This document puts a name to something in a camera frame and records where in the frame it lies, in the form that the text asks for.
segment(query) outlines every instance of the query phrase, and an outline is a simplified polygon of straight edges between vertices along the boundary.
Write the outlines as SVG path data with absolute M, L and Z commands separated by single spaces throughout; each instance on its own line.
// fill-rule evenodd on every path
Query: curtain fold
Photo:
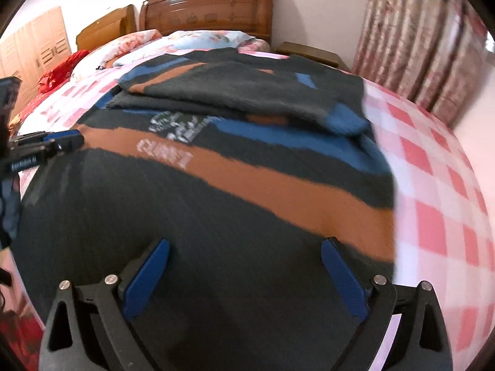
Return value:
M 369 0 L 352 71 L 451 125 L 478 83 L 486 35 L 467 0 Z

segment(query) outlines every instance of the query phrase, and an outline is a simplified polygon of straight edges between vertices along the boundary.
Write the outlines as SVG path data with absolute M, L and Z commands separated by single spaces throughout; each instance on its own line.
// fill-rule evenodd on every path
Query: headboard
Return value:
M 147 0 L 139 29 L 175 31 L 243 31 L 270 42 L 273 0 Z
M 117 8 L 94 21 L 76 36 L 77 50 L 93 50 L 136 30 L 134 5 Z

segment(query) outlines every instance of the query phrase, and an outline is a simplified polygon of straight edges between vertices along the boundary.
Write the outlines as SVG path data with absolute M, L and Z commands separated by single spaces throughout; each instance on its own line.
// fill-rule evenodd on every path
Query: wooden nightstand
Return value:
M 298 56 L 309 58 L 318 63 L 332 66 L 333 68 L 338 68 L 339 70 L 344 70 L 348 73 L 351 72 L 342 59 L 337 54 L 331 53 L 330 51 L 304 46 L 303 44 L 284 42 L 275 49 L 275 52 L 286 56 L 297 54 Z

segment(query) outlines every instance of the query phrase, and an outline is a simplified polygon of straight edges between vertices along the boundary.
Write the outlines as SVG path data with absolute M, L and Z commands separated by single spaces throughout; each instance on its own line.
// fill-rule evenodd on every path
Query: silver bolt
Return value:
M 384 284 L 387 283 L 387 278 L 383 275 L 376 275 L 375 277 L 373 277 L 373 281 L 376 283 L 376 284 L 379 284 L 380 286 L 383 286 Z
M 117 283 L 118 281 L 118 276 L 117 275 L 108 275 L 106 278 L 105 278 L 105 283 L 106 284 L 115 284 Z
M 427 282 L 426 280 L 421 282 L 421 287 L 423 290 L 426 290 L 426 291 L 430 291 L 431 289 L 433 289 L 432 284 L 430 282 Z
M 63 280 L 58 285 L 58 288 L 60 290 L 67 290 L 69 287 L 70 287 L 70 282 L 68 280 Z

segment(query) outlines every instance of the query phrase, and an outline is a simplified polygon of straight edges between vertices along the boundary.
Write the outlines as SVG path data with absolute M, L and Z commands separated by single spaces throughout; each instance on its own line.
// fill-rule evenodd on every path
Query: checkered bedsheet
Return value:
M 67 83 L 26 119 L 20 132 L 69 129 L 138 64 Z M 442 122 L 370 81 L 365 80 L 365 89 L 366 116 L 396 181 L 394 282 L 411 286 L 421 280 L 432 282 L 444 314 L 454 369 L 464 370 L 493 327 L 494 246 L 483 196 L 459 141 Z M 22 193 L 34 171 L 21 175 Z M 372 369 L 381 369 L 397 325 L 398 316 L 394 316 Z

